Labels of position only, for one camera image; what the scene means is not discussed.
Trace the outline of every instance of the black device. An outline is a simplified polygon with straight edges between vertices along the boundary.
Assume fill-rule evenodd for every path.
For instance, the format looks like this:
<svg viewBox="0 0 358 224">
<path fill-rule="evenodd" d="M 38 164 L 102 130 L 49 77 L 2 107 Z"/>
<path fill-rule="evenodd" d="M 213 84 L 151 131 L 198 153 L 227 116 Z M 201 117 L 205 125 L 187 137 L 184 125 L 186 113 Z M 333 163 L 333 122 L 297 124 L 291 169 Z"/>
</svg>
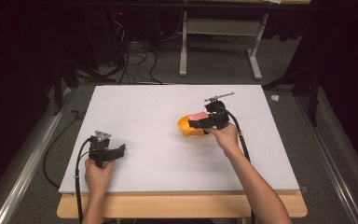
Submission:
<svg viewBox="0 0 358 224">
<path fill-rule="evenodd" d="M 109 149 L 111 134 L 96 131 L 96 136 L 90 138 L 89 158 L 94 160 L 98 167 L 104 168 L 108 161 L 114 161 L 124 156 L 126 145 Z"/>
<path fill-rule="evenodd" d="M 219 130 L 224 129 L 229 121 L 229 117 L 225 104 L 219 101 L 218 98 L 232 94 L 234 94 L 234 92 L 206 99 L 205 102 L 210 101 L 210 103 L 205 106 L 208 112 L 208 118 L 198 120 L 190 119 L 188 121 L 189 126 L 195 129 L 207 129 L 211 127 L 216 127 L 216 129 Z"/>
<path fill-rule="evenodd" d="M 94 160 L 98 167 L 104 168 L 105 164 L 109 161 L 119 159 L 124 156 L 124 151 L 126 145 L 123 144 L 119 148 L 109 149 L 109 137 L 112 136 L 110 133 L 103 133 L 100 131 L 95 131 L 95 136 L 91 136 L 86 139 L 79 150 L 76 161 L 75 169 L 75 187 L 76 187 L 76 198 L 77 198 L 77 212 L 79 214 L 79 222 L 83 221 L 83 209 L 80 196 L 80 183 L 79 183 L 79 162 L 81 160 L 83 147 L 90 142 L 89 144 L 89 158 Z"/>
</svg>

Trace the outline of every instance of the metal rail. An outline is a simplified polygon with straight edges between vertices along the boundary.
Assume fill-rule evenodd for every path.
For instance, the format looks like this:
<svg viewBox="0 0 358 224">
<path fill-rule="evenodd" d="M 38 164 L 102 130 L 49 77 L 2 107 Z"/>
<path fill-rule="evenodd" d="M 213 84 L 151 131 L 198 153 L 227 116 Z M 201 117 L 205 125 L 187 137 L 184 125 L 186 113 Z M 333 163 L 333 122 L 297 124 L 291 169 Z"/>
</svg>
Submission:
<svg viewBox="0 0 358 224">
<path fill-rule="evenodd" d="M 334 13 L 345 10 L 345 4 L 331 7 L 316 7 L 312 4 L 256 4 L 256 3 L 134 3 L 134 2 L 77 2 L 77 1 L 42 1 L 48 7 L 106 7 L 131 10 L 174 10 L 174 11 L 240 11 L 240 12 L 299 12 L 299 13 Z"/>
<path fill-rule="evenodd" d="M 69 88 L 66 90 L 64 95 L 64 103 L 62 106 L 62 111 L 68 105 L 68 102 L 73 96 L 73 92 L 69 91 Z M 60 119 L 62 117 L 62 112 L 60 112 L 57 116 L 54 116 L 48 129 L 46 130 L 43 138 L 39 141 L 37 146 L 35 147 L 33 153 L 25 164 L 24 168 L 19 175 L 16 183 L 14 184 L 11 192 L 7 196 L 6 201 L 4 202 L 1 210 L 0 210 L 0 223 L 8 223 L 16 211 L 18 205 L 21 202 L 22 197 L 25 194 L 25 191 L 28 189 L 28 186 L 31 184 L 31 181 L 34 177 L 34 174 L 37 170 L 38 164 L 45 154 L 45 150 L 48 146 L 48 142 L 53 135 Z"/>
<path fill-rule="evenodd" d="M 349 220 L 353 224 L 358 224 L 358 206 L 353 200 L 350 189 L 339 172 L 333 157 L 330 155 L 329 149 L 324 143 L 321 133 L 318 128 L 312 124 L 312 121 L 308 117 L 308 109 L 304 99 L 301 96 L 295 97 L 295 99 L 319 146 L 326 172 L 330 176 L 331 182 L 337 192 L 337 196 L 341 200 Z"/>
</svg>

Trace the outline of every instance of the gray floor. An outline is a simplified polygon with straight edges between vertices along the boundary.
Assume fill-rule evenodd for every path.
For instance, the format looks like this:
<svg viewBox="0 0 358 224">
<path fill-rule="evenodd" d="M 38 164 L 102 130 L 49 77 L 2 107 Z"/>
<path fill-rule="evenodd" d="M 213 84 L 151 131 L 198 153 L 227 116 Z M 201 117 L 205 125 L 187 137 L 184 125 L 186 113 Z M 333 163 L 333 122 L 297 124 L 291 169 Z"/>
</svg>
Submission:
<svg viewBox="0 0 358 224">
<path fill-rule="evenodd" d="M 147 47 L 158 53 L 157 65 L 153 70 L 154 77 L 163 83 L 264 85 L 284 74 L 299 41 L 299 39 L 285 42 L 278 39 L 263 40 L 256 55 L 263 79 L 255 81 L 244 51 L 245 48 L 252 46 L 252 39 L 218 38 L 225 41 L 212 41 L 205 48 L 197 48 L 203 46 L 202 40 L 190 41 L 195 48 L 188 51 L 187 77 L 178 76 L 180 57 L 178 45 Z M 141 47 L 140 44 L 133 46 L 132 49 Z M 153 59 L 153 54 L 149 54 L 147 62 L 141 66 L 140 72 L 144 77 L 148 76 Z M 135 63 L 136 60 L 139 60 L 139 57 L 131 57 L 132 62 Z M 101 67 L 102 70 L 109 69 L 104 64 Z M 137 74 L 136 66 L 130 66 L 128 71 L 131 75 L 124 76 L 123 84 L 128 81 L 132 83 L 134 77 L 137 84 L 148 81 Z M 71 99 L 62 111 L 62 117 L 51 137 L 52 140 L 74 121 L 76 113 L 73 111 L 81 113 L 87 110 L 94 86 L 99 84 L 84 79 L 81 81 L 82 84 L 70 94 Z M 303 103 L 307 102 L 307 97 L 293 97 L 290 88 L 290 86 L 279 86 L 272 91 L 265 91 L 265 94 L 309 210 L 305 217 L 294 219 L 294 223 L 358 223 L 357 154 L 342 131 L 322 89 L 317 113 L 318 128 L 314 128 L 309 125 L 309 120 L 304 115 Z M 270 99 L 272 94 L 280 95 L 280 101 L 272 101 Z M 0 181 L 0 210 L 22 168 L 53 122 L 51 111 L 52 106 L 35 126 Z M 63 177 L 80 127 L 81 120 L 75 121 L 58 138 L 48 154 L 48 175 L 56 183 L 60 183 Z M 333 165 L 327 162 L 329 158 L 333 159 Z M 346 192 L 350 194 L 342 193 L 343 189 L 347 189 Z M 353 198 L 353 203 L 346 203 L 351 201 L 345 198 L 348 195 Z M 44 177 L 42 163 L 40 163 L 9 222 L 77 223 L 76 220 L 57 217 L 56 210 L 60 197 L 60 193 Z"/>
</svg>

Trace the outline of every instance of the white table surface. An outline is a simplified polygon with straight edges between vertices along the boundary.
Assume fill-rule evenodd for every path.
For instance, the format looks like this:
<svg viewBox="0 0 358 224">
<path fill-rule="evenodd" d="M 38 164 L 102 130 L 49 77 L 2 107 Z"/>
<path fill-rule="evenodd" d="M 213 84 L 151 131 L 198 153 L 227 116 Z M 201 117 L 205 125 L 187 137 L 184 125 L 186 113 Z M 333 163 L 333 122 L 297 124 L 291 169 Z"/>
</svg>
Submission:
<svg viewBox="0 0 358 224">
<path fill-rule="evenodd" d="M 126 144 L 109 192 L 237 191 L 242 186 L 211 134 L 183 137 L 177 121 L 206 111 L 204 99 L 221 98 L 237 118 L 251 162 L 276 190 L 298 190 L 296 177 L 262 88 L 258 85 L 100 86 L 89 103 L 59 192 L 75 192 L 75 164 L 82 143 L 95 131 L 111 133 L 109 148 Z M 83 149 L 88 151 L 90 144 Z M 79 163 L 80 188 L 86 155 Z"/>
</svg>

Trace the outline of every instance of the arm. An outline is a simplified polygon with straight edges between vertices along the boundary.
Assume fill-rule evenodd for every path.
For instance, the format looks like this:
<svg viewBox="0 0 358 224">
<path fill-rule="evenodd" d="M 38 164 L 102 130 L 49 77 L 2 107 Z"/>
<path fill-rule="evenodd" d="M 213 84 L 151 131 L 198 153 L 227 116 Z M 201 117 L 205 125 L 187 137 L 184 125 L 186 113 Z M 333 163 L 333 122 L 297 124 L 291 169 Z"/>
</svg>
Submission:
<svg viewBox="0 0 358 224">
<path fill-rule="evenodd" d="M 99 168 L 94 160 L 86 159 L 86 182 L 89 186 L 89 205 L 82 224 L 103 223 L 103 200 L 112 176 L 115 162 L 110 161 L 105 168 Z"/>
<path fill-rule="evenodd" d="M 260 223 L 292 223 L 281 199 L 272 187 L 245 158 L 238 145 L 238 132 L 229 123 L 222 130 L 206 129 L 216 138 L 226 157 L 232 164 L 249 204 Z"/>
</svg>

